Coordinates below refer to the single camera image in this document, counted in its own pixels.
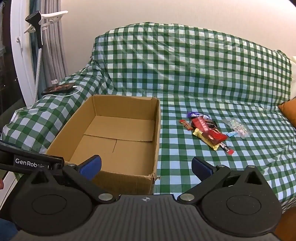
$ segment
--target clear plastic bag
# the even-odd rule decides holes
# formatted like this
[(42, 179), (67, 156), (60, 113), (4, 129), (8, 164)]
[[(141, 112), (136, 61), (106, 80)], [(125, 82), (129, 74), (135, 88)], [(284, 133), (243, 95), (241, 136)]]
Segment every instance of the clear plastic bag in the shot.
[(242, 139), (245, 139), (246, 137), (249, 137), (252, 134), (247, 125), (241, 122), (239, 119), (225, 118), (222, 119), (222, 121), (228, 126), (230, 126), (231, 129), (235, 130)]

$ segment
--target purple candy wrapper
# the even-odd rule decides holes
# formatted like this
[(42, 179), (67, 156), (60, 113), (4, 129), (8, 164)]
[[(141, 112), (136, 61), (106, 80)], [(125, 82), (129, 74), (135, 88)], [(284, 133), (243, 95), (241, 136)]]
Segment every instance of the purple candy wrapper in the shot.
[(200, 113), (200, 112), (189, 111), (187, 113), (187, 117), (189, 119), (193, 119), (193, 118), (200, 117), (200, 116), (202, 116), (205, 120), (210, 120), (210, 117), (208, 115), (204, 115), (203, 113)]

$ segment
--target cardboard box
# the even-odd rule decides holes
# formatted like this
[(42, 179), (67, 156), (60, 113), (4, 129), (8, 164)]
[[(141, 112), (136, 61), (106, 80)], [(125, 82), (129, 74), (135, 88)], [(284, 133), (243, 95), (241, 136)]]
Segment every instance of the cardboard box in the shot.
[(157, 98), (89, 97), (47, 150), (80, 164), (97, 154), (102, 169), (93, 182), (112, 194), (152, 194), (159, 151)]

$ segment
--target metal screw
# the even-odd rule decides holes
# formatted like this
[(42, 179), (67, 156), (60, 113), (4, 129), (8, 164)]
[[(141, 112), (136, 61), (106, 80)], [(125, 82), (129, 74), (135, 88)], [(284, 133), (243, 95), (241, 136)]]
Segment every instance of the metal screw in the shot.
[(113, 195), (110, 193), (102, 193), (99, 195), (99, 199), (102, 201), (110, 201), (113, 198)]
[(183, 201), (192, 201), (194, 199), (194, 196), (190, 193), (183, 193), (180, 195), (180, 199)]

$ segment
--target green and white checkered cloth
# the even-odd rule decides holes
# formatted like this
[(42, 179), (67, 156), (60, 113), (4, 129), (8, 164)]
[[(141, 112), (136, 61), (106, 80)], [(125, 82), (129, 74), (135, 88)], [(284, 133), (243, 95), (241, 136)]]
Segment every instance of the green and white checkered cloth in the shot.
[[(155, 194), (178, 196), (198, 184), (191, 160), (199, 156), (236, 170), (256, 165), (278, 199), (294, 205), (296, 132), (277, 107), (290, 95), (291, 64), (282, 52), (208, 29), (141, 23), (98, 36), (86, 68), (65, 81), (82, 92), (18, 110), (2, 139), (44, 153), (87, 97), (155, 96), (161, 104)], [(238, 118), (253, 134), (225, 141), (232, 156), (213, 151), (178, 122), (188, 111), (209, 114), (222, 132), (231, 131), (223, 118)]]

